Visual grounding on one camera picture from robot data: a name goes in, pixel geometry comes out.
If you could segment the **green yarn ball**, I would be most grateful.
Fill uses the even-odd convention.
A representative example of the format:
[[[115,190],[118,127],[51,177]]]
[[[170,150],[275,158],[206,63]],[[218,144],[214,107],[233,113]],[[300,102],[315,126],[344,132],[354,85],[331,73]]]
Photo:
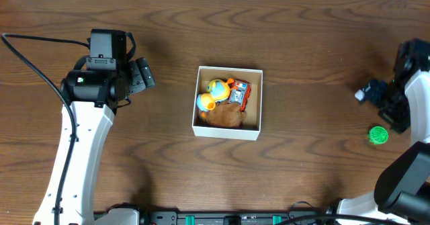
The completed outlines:
[[[371,143],[380,145],[388,141],[389,133],[382,126],[374,126],[369,129],[368,138]]]

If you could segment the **yellow blue duck toy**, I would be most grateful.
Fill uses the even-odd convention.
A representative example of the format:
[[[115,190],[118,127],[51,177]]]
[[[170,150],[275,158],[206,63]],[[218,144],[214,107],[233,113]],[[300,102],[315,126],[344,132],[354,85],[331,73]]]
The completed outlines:
[[[222,79],[213,79],[208,83],[206,92],[198,95],[196,105],[201,111],[210,111],[221,101],[226,101],[230,96],[230,84],[233,79],[223,81]]]

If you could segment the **brown plush toy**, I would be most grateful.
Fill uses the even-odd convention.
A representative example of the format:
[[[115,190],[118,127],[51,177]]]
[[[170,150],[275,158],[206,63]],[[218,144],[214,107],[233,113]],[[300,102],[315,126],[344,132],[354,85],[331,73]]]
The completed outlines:
[[[239,103],[227,101],[217,103],[213,110],[200,113],[201,120],[216,128],[239,128],[245,118],[246,113],[241,111]]]

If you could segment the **red toy car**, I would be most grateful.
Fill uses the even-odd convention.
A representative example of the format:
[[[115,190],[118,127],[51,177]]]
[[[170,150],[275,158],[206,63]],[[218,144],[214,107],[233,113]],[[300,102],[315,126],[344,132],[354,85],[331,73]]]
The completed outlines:
[[[240,110],[244,111],[251,94],[251,84],[243,80],[229,79],[228,85],[230,86],[228,102],[238,103],[240,105]]]

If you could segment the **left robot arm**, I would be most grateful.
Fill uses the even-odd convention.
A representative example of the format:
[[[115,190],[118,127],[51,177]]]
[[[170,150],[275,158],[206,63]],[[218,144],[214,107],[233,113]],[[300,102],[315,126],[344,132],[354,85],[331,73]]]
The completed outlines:
[[[67,102],[62,107],[62,130],[46,195],[34,224],[142,224],[140,210],[129,204],[96,218],[95,183],[105,139],[113,125],[118,102],[149,87],[155,79],[145,58],[124,69],[73,69],[62,81]]]

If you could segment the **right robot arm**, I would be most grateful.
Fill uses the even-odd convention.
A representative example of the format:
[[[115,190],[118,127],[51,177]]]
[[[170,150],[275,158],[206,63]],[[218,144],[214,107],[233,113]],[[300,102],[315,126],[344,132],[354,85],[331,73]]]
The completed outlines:
[[[415,73],[405,85],[411,111],[411,146],[379,176],[375,190],[342,199],[339,215],[429,223],[429,72]]]

